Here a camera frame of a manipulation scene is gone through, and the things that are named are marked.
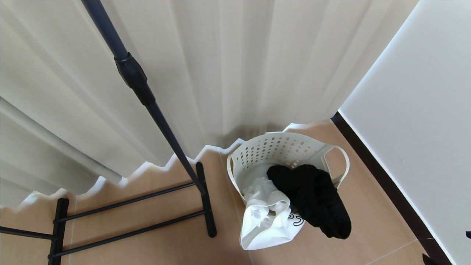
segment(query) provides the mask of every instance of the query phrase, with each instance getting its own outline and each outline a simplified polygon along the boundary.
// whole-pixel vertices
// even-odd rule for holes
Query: black cloth
[[[267,176],[309,224],[319,227],[329,238],[350,236],[349,214],[327,172],[313,165],[293,170],[277,165],[268,169]]]

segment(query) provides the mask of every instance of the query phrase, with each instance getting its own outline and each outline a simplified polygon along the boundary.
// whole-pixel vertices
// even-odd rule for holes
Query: clothes rack
[[[65,198],[60,198],[57,200],[56,215],[53,221],[54,228],[53,228],[52,234],[13,229],[13,228],[8,228],[8,227],[3,227],[3,226],[0,226],[0,233],[51,240],[51,248],[48,255],[49,265],[60,265],[61,258],[64,255],[68,255],[68,254],[75,253],[78,251],[101,246],[101,245],[111,243],[117,240],[125,239],[134,235],[138,235],[138,234],[148,232],[148,231],[160,228],[160,227],[167,226],[169,224],[174,224],[183,220],[187,220],[189,218],[196,217],[199,215],[204,215],[204,218],[206,220],[206,229],[208,231],[208,235],[212,238],[215,237],[217,234],[216,224],[214,222],[214,217],[212,214],[211,202],[210,202],[210,197],[208,193],[208,188],[206,186],[206,179],[204,177],[204,169],[203,169],[202,163],[201,162],[196,163],[196,173],[195,173],[187,157],[185,156],[183,150],[181,149],[177,139],[175,138],[175,135],[170,129],[170,126],[168,125],[162,112],[160,111],[159,106],[157,105],[155,101],[155,97],[149,85],[147,84],[147,77],[143,69],[141,68],[139,63],[134,59],[134,57],[126,50],[116,29],[113,26],[113,23],[111,22],[108,14],[106,13],[106,10],[103,7],[103,4],[101,3],[101,1],[100,0],[82,0],[82,3],[84,4],[86,10],[88,11],[88,14],[90,15],[93,22],[95,23],[95,26],[100,31],[109,49],[113,53],[116,67],[118,68],[118,72],[120,73],[124,82],[131,89],[133,89],[134,93],[139,98],[142,105],[144,105],[147,108],[149,114],[152,116],[155,123],[159,127],[160,131],[164,135],[165,139],[170,144],[170,147],[172,148],[172,150],[175,152],[175,155],[178,157],[178,159],[182,163],[186,172],[190,176],[192,182],[189,182],[180,186],[176,186],[173,188],[169,188],[166,190],[160,190],[154,193],[150,193],[150,194],[133,198],[133,199],[129,199],[126,201],[118,202],[115,204],[111,204],[105,207],[100,207],[100,208],[86,211],[83,213],[74,214],[71,216],[67,216],[67,208],[69,206],[69,200]],[[97,242],[86,244],[80,247],[71,248],[68,250],[63,250],[63,243],[64,243],[63,241],[64,241],[66,221],[80,218],[87,215],[91,215],[91,214],[95,214],[95,213],[100,213],[106,210],[124,206],[130,203],[144,200],[144,199],[153,198],[158,195],[184,189],[190,186],[196,186],[198,188],[201,194],[203,210],[196,211],[188,215],[180,216],[180,217],[177,217],[177,218],[174,218],[174,219],[162,222],[162,223],[154,224],[154,225],[141,228],[132,232],[128,232],[122,235],[114,236],[105,240],[100,240]]]

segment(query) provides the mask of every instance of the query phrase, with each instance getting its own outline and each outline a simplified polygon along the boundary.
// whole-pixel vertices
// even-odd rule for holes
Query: tiled floor
[[[347,240],[329,239],[318,228],[305,225],[290,243],[256,251],[240,248],[239,232],[244,204],[231,186],[225,167],[227,156],[206,150],[204,164],[214,217],[216,238],[207,236],[204,217],[77,252],[62,258],[64,265],[128,264],[349,264],[392,265],[423,264],[425,253],[399,212],[330,121],[305,130],[290,130],[320,141],[335,144],[348,153],[351,168],[339,193],[352,220]],[[343,156],[333,150],[327,156],[332,175],[344,169]],[[169,171],[152,167],[142,176],[129,180],[125,187],[105,182],[94,195],[73,196],[69,214],[105,206],[155,190],[188,182],[180,163]],[[3,209],[1,225],[51,233],[56,198],[40,196],[20,211]],[[196,187],[147,199],[97,215],[69,221],[65,247],[76,247],[98,239],[159,223],[201,209]],[[0,265],[41,265],[47,263],[49,242],[39,239],[1,235]]]

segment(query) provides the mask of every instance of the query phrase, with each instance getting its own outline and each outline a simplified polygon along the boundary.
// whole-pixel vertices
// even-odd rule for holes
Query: dark brown baseboard
[[[433,238],[430,231],[427,229],[422,219],[417,215],[416,211],[412,208],[406,200],[402,192],[389,177],[386,171],[380,166],[378,161],[373,157],[368,148],[360,140],[357,134],[350,128],[348,123],[343,119],[340,113],[336,113],[331,120],[337,126],[339,131],[343,134],[345,139],[349,142],[355,152],[360,156],[363,163],[368,167],[377,182],[381,185],[383,190],[391,199],[394,206],[398,209],[406,223],[411,228],[423,248],[430,256],[430,258],[439,265],[451,264],[448,257],[438,245],[437,241]]]

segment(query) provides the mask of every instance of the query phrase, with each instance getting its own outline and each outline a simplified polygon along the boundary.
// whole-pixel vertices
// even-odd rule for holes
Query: laundry basket
[[[293,132],[272,132],[248,140],[227,158],[227,172],[246,203],[242,191],[253,182],[254,178],[266,176],[267,170],[273,165],[295,168],[309,164],[330,174],[325,154],[333,148],[342,152],[346,163],[345,172],[332,179],[334,186],[338,188],[350,168],[347,153],[338,146],[328,145]]]

